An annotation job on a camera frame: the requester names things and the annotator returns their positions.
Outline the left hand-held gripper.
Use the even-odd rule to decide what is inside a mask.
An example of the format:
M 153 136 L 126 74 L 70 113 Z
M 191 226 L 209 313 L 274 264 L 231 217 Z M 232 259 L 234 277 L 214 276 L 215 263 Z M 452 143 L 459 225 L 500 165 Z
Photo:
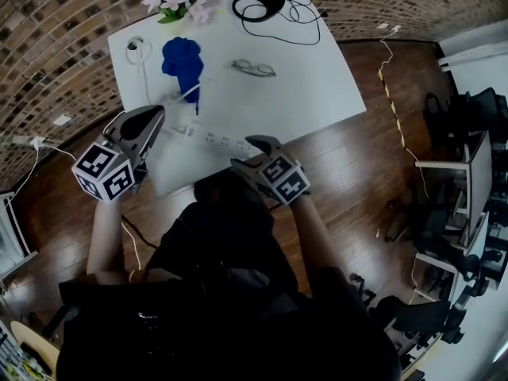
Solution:
M 82 190 L 104 203 L 127 191 L 137 193 L 148 174 L 145 158 L 164 120 L 162 105 L 118 114 L 71 168 Z

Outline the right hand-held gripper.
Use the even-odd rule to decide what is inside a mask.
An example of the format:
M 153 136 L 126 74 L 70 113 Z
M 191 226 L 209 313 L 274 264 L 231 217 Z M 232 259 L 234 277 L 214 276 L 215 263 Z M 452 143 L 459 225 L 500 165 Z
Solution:
M 310 189 L 310 182 L 300 164 L 283 153 L 283 145 L 276 137 L 268 135 L 251 135 L 246 141 L 255 149 L 252 160 L 268 160 L 253 164 L 237 158 L 230 163 L 235 171 L 251 187 L 256 187 L 269 198 L 284 205 L 291 204 L 296 198 Z

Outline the white power strip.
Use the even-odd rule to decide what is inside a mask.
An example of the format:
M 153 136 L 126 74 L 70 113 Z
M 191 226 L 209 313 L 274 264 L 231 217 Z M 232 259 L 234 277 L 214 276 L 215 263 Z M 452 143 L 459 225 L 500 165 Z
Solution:
M 245 138 L 217 127 L 191 123 L 183 127 L 171 127 L 169 131 L 179 134 L 188 144 L 215 152 L 227 152 L 231 156 L 249 158 L 259 153 Z

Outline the blue cloth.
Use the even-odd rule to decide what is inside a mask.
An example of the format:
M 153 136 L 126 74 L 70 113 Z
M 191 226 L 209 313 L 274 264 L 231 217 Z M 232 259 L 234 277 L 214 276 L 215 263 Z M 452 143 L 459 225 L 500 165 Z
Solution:
M 199 114 L 199 78 L 204 69 L 200 53 L 196 41 L 182 37 L 175 37 L 162 47 L 162 72 L 176 77 L 181 96 L 187 103 L 194 104 L 196 114 Z

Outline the person's left forearm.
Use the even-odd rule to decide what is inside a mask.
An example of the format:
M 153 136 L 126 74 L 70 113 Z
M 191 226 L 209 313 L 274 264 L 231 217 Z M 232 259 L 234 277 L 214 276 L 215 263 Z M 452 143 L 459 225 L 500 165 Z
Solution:
M 108 278 L 117 284 L 131 283 L 133 274 L 125 270 L 122 230 L 121 202 L 99 201 L 94 212 L 87 257 L 88 275 Z

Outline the person's right forearm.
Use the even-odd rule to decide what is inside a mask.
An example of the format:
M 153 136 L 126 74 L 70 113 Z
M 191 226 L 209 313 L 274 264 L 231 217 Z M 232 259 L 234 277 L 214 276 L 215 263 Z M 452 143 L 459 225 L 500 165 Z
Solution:
M 312 198 L 309 195 L 300 195 L 290 207 L 298 232 L 306 276 L 314 294 L 318 274 L 325 268 L 342 268 L 343 261 L 334 249 L 333 238 Z

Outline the thin-framed eyeglasses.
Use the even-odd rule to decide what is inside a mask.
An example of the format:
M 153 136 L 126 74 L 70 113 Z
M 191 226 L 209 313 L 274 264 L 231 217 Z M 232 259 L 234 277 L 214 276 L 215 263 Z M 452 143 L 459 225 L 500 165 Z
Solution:
M 263 63 L 253 64 L 245 59 L 234 60 L 231 67 L 237 71 L 259 78 L 276 77 L 275 70 Z

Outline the person's body in black clothing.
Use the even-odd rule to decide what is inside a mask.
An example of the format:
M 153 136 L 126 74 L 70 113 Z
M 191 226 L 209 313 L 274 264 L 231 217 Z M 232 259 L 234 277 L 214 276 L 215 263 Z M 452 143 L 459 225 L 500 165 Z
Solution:
M 226 172 L 195 200 L 131 283 L 181 280 L 205 301 L 83 309 L 66 321 L 57 381 L 400 381 L 393 343 L 342 268 L 302 294 L 260 195 Z

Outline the yellow black striped tape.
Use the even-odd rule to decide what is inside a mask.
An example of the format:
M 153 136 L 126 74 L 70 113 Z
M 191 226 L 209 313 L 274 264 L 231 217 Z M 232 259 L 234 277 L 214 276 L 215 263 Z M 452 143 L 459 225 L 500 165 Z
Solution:
M 403 134 L 403 131 L 402 131 L 402 126 L 401 126 L 401 123 L 400 123 L 400 119 L 398 117 L 397 110 L 396 110 L 396 108 L 394 106 L 394 101 L 393 101 L 393 99 L 391 97 L 391 93 L 390 93 L 390 91 L 388 89 L 388 86 L 387 86 L 387 84 L 385 82 L 385 79 L 383 77 L 383 73 L 382 73 L 381 67 L 378 69 L 378 77 L 379 77 L 380 82 L 383 85 L 383 89 L 385 91 L 385 95 L 386 95 L 386 97 L 388 99 L 388 102 L 390 104 L 391 112 L 392 112 L 392 114 L 394 116 L 395 123 L 396 123 L 396 126 L 397 126 L 397 130 L 398 130 L 398 133 L 399 133 L 399 136 L 400 136 L 400 139 L 401 139 L 402 148 L 404 150 L 406 150 L 406 140 L 405 140 L 405 137 L 404 137 L 404 134 Z

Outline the white metal shelf rack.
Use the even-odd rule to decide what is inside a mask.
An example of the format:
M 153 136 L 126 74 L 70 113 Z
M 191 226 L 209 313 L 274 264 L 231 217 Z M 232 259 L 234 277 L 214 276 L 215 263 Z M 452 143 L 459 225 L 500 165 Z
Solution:
M 11 206 L 14 192 L 0 194 L 0 281 L 27 264 L 37 251 L 30 251 Z

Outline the white office desk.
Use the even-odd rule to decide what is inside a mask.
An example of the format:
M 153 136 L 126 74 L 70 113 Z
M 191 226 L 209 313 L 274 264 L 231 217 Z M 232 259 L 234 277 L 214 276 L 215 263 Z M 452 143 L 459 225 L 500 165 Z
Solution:
M 448 217 L 444 235 L 452 240 L 452 247 L 469 252 L 486 223 L 484 208 L 492 188 L 491 139 L 488 131 L 470 133 L 464 145 L 461 161 L 417 160 L 415 166 L 422 170 L 447 173 L 444 200 Z

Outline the black office chair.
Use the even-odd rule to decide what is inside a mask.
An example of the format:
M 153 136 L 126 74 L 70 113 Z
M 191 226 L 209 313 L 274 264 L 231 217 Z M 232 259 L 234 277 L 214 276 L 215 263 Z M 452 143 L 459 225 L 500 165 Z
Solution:
M 467 314 L 465 309 L 458 309 L 448 301 L 410 305 L 393 295 L 381 299 L 368 312 L 382 328 L 390 326 L 401 333 L 424 336 L 459 329 Z
M 452 96 L 447 108 L 435 94 L 427 94 L 423 116 L 434 148 L 453 140 L 463 144 L 469 134 L 482 131 L 489 132 L 492 144 L 508 142 L 508 100 L 491 87 Z

